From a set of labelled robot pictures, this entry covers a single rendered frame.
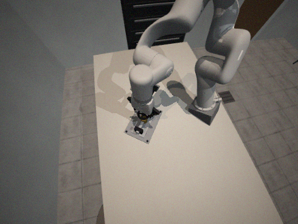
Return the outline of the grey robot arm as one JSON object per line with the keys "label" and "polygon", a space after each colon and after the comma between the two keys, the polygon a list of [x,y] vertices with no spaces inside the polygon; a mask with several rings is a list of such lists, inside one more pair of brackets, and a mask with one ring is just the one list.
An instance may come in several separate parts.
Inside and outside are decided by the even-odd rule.
{"label": "grey robot arm", "polygon": [[[170,12],[150,25],[142,34],[133,54],[129,72],[133,99],[139,104],[148,103],[159,82],[168,78],[173,62],[151,49],[160,37],[190,32],[210,0],[176,0]],[[213,0],[214,13],[207,36],[206,51],[225,56],[225,60],[203,56],[195,64],[197,102],[195,107],[210,111],[222,98],[214,96],[216,84],[227,84],[235,75],[251,40],[244,29],[234,29],[239,14],[238,0]],[[217,98],[217,99],[214,99]]]}

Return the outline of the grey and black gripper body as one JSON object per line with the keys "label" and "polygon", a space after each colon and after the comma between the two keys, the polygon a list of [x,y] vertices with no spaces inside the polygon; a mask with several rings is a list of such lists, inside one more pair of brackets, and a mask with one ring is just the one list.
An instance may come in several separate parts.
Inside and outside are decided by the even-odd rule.
{"label": "grey and black gripper body", "polygon": [[151,100],[148,103],[139,104],[133,99],[133,93],[132,93],[131,106],[144,114],[150,115],[154,107],[154,97],[152,96]]}

